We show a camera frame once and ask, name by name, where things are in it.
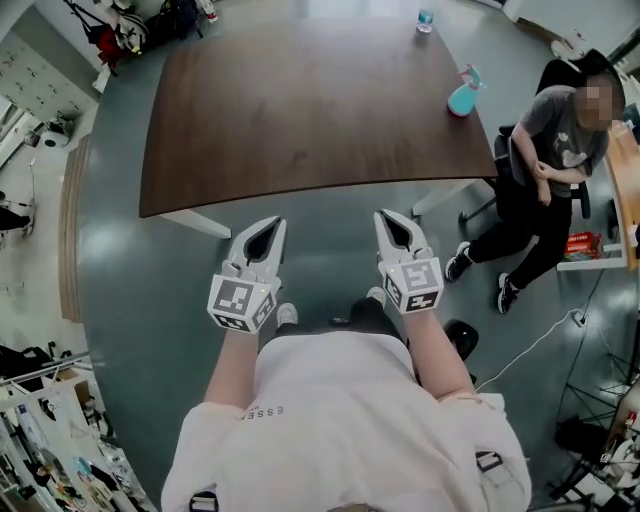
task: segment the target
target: gray floor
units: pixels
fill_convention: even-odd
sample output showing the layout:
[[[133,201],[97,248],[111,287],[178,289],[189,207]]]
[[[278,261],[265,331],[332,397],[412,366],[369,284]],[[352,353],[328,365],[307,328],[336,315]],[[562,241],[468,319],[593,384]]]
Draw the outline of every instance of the gray floor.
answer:
[[[498,11],[466,0],[432,4],[436,26],[458,65],[474,63],[482,70],[487,89],[481,91],[478,111],[493,140],[497,127],[516,120],[531,101],[551,55]],[[418,10],[417,1],[388,0],[225,0],[217,5],[221,20],[207,36],[251,30],[256,23],[282,18],[358,16],[366,23],[367,16],[415,18]],[[200,400],[220,349],[222,331],[205,305],[211,277],[228,250],[228,242],[163,219],[137,217],[147,126],[169,50],[123,67],[120,77],[109,82],[82,185],[78,247],[81,313],[97,377],[117,434],[156,503],[182,418]],[[604,205],[611,197],[602,171],[598,169],[590,183],[594,215],[589,227],[596,231],[605,225]],[[298,306],[302,321],[321,325],[330,316],[346,313],[350,303],[379,280],[373,211],[386,207],[406,212],[431,187],[433,183],[424,182],[346,187],[238,201],[201,212],[234,230],[267,215],[285,216],[290,236],[281,267],[281,299]],[[437,255],[446,258],[460,240],[475,236],[495,219],[493,210],[486,212],[469,223],[468,233],[457,224],[461,209],[477,207],[489,194],[478,182],[422,219]],[[574,231],[579,231],[585,223],[574,217]],[[446,289],[438,309],[442,322],[458,318],[478,330],[480,344],[468,366],[479,381],[494,375],[565,311],[582,306],[597,278],[596,272],[550,272],[502,317],[493,308],[495,279],[520,259],[472,268]],[[637,306],[637,279],[625,270],[607,271],[590,307],[576,383],[595,390],[611,379],[597,327],[615,353],[629,357]],[[539,501],[545,499],[545,483],[568,462],[552,435],[581,334],[566,322],[488,387],[505,396],[509,418],[530,457]],[[269,335],[268,327],[263,335]],[[563,414],[575,406],[568,400]]]

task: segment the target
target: water bottle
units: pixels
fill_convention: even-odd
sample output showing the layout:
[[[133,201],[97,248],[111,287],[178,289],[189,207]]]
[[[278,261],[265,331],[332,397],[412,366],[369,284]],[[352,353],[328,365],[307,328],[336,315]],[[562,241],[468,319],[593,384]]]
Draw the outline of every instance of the water bottle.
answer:
[[[418,32],[422,32],[423,34],[431,33],[433,29],[433,11],[420,9],[418,13],[418,26],[416,28]]]

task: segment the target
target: dark wood tabletop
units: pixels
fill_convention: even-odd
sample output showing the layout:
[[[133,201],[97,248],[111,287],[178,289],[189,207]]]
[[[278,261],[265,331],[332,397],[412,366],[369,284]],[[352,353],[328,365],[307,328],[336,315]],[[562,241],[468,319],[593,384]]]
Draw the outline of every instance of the dark wood tabletop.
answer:
[[[140,216],[279,192],[496,175],[437,31],[390,18],[265,24],[167,60]]]

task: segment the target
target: blue spray bottle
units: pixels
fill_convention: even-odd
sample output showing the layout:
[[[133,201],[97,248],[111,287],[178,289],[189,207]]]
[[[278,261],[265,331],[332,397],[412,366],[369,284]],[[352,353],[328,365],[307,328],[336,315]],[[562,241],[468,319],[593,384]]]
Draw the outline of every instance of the blue spray bottle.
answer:
[[[464,85],[458,87],[451,96],[447,105],[452,114],[458,117],[468,116],[473,107],[476,105],[476,97],[478,96],[478,89],[483,86],[480,73],[471,64],[467,64],[467,69],[458,73],[465,81]]]

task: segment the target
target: power outlet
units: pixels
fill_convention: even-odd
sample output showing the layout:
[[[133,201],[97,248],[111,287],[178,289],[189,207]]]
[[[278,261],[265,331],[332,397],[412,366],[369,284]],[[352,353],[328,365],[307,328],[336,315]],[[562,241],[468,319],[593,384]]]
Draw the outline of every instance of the power outlet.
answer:
[[[571,314],[571,319],[578,327],[580,327],[580,329],[584,327],[584,323],[582,322],[582,316],[583,316],[582,311],[574,311]]]

